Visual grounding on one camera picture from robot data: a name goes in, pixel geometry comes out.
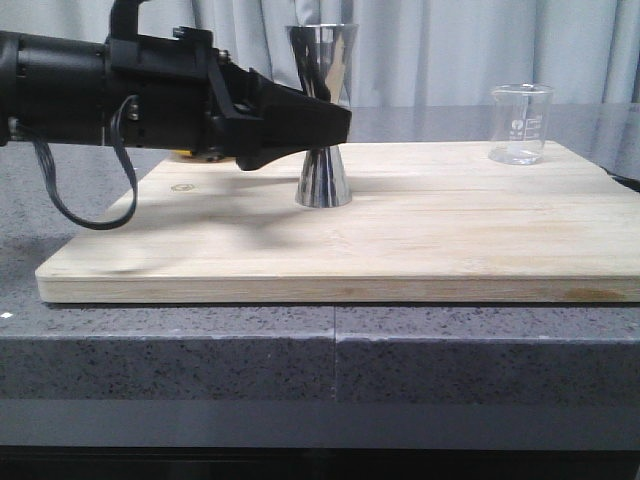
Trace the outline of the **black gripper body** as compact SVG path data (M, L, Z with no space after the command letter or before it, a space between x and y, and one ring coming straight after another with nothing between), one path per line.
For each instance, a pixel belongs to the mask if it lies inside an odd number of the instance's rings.
M265 79L221 57L207 30L174 39L113 25L105 42L105 138L111 145L237 159L264 151Z

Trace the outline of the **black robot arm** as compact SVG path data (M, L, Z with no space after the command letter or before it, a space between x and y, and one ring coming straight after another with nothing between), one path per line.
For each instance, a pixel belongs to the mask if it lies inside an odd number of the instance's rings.
M232 157L245 171L343 143L348 110L243 70L207 30L138 32L139 5L117 1L104 43L1 35L1 138L34 131L52 143L109 145L113 118L128 147Z

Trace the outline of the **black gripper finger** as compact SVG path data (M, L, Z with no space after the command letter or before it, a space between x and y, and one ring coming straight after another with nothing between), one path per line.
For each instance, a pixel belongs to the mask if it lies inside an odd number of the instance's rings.
M251 123L250 148L236 156L243 171L255 171L290 154L346 141L349 110L267 79L250 69L234 69L234 103Z

